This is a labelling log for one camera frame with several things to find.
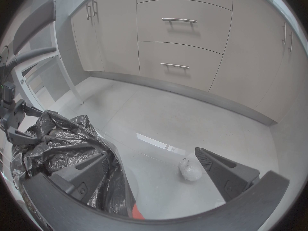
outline white plastic bag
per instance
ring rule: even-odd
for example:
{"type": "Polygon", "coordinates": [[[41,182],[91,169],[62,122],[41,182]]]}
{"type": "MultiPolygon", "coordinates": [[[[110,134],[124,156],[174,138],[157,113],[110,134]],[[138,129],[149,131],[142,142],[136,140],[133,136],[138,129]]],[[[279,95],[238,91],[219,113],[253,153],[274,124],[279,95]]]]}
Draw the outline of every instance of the white plastic bag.
{"type": "Polygon", "coordinates": [[[186,180],[195,181],[201,178],[202,169],[194,161],[184,158],[179,163],[180,171],[186,180]]]}

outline clear plastic wrap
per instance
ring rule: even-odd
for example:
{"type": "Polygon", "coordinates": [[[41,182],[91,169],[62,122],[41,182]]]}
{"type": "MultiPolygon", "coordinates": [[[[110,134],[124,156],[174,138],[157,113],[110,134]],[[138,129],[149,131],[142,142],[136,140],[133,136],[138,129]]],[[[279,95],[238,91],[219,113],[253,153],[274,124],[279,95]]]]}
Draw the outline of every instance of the clear plastic wrap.
{"type": "Polygon", "coordinates": [[[37,136],[40,142],[12,147],[11,172],[17,189],[22,192],[22,181],[40,172],[50,176],[55,171],[102,153],[109,161],[109,171],[101,175],[100,184],[88,205],[112,214],[133,217],[136,201],[117,148],[97,135],[87,116],[68,120],[47,110],[26,133],[37,136]]]}
{"type": "Polygon", "coordinates": [[[195,181],[201,178],[202,169],[194,161],[184,158],[179,162],[180,171],[186,180],[195,181]]]}

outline gray chair cushion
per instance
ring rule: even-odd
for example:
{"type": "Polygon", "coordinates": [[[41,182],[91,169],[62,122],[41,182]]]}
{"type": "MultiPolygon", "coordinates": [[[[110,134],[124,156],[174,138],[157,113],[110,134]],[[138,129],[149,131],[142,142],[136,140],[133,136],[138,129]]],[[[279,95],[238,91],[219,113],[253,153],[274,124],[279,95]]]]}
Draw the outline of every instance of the gray chair cushion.
{"type": "Polygon", "coordinates": [[[56,47],[45,47],[45,48],[39,48],[31,51],[27,51],[24,53],[21,53],[17,56],[15,56],[12,60],[9,61],[9,63],[6,64],[8,69],[13,69],[13,67],[17,66],[18,64],[21,64],[22,62],[29,60],[31,58],[34,58],[36,56],[40,56],[46,53],[54,52],[56,51],[56,47]]]}
{"type": "Polygon", "coordinates": [[[30,14],[17,29],[13,40],[14,55],[16,55],[35,34],[55,20],[56,2],[54,0],[48,0],[30,14]]]}

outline cabinet handle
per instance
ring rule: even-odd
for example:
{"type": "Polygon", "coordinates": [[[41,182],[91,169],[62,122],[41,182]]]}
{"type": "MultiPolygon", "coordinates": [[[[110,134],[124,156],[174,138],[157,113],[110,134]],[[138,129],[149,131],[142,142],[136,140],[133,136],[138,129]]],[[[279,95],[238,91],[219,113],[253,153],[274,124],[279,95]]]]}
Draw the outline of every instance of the cabinet handle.
{"type": "Polygon", "coordinates": [[[293,32],[291,32],[291,49],[290,49],[290,53],[292,53],[292,47],[293,47],[293,32]]]}
{"type": "Polygon", "coordinates": [[[87,6],[86,6],[86,8],[87,8],[87,20],[89,20],[89,18],[91,17],[90,15],[89,15],[89,7],[91,7],[91,6],[89,6],[88,5],[88,3],[87,3],[87,6]]]}
{"type": "Polygon", "coordinates": [[[170,66],[170,67],[181,67],[181,68],[189,69],[189,67],[187,67],[187,66],[182,66],[182,65],[163,64],[163,63],[160,63],[160,64],[161,64],[161,65],[165,65],[165,66],[170,66]]]}
{"type": "Polygon", "coordinates": [[[95,3],[96,3],[96,5],[97,5],[97,2],[95,2],[94,0],[92,0],[92,5],[93,5],[93,17],[95,17],[95,14],[97,13],[97,12],[95,12],[95,6],[94,6],[95,3]]]}
{"type": "Polygon", "coordinates": [[[286,36],[287,36],[287,27],[286,27],[286,23],[285,23],[285,40],[284,40],[283,45],[286,45],[286,36]]]}
{"type": "Polygon", "coordinates": [[[197,23],[195,20],[188,20],[188,19],[176,19],[176,18],[163,18],[163,21],[184,21],[189,23],[197,23]]]}

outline orange object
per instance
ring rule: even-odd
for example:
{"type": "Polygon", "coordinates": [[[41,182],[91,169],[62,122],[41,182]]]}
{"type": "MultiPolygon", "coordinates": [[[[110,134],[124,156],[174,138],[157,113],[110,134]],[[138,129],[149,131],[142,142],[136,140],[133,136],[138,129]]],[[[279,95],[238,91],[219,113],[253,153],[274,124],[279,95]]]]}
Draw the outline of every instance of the orange object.
{"type": "Polygon", "coordinates": [[[136,204],[133,206],[133,218],[144,220],[144,217],[139,212],[136,204]]]}

